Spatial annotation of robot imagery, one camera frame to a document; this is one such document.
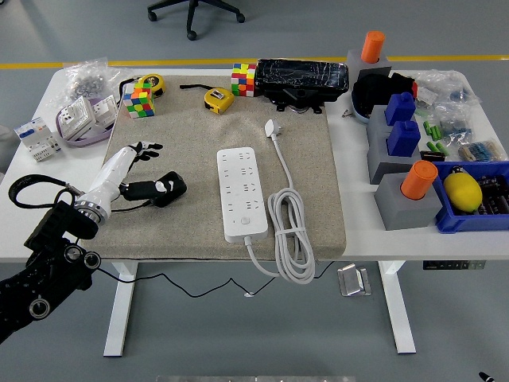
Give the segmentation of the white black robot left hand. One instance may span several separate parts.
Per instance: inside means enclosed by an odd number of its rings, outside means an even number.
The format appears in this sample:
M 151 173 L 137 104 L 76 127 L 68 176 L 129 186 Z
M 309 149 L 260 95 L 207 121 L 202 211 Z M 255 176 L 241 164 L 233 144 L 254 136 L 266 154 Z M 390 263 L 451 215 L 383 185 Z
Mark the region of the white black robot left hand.
M 119 196 L 128 201 L 140 201 L 171 195 L 175 190 L 174 180 L 124 182 L 135 162 L 158 157 L 162 147 L 162 144 L 145 141 L 124 146 L 107 160 L 92 182 L 91 189 L 77 198 L 74 207 L 102 224 L 111 216 L 111 203 Z

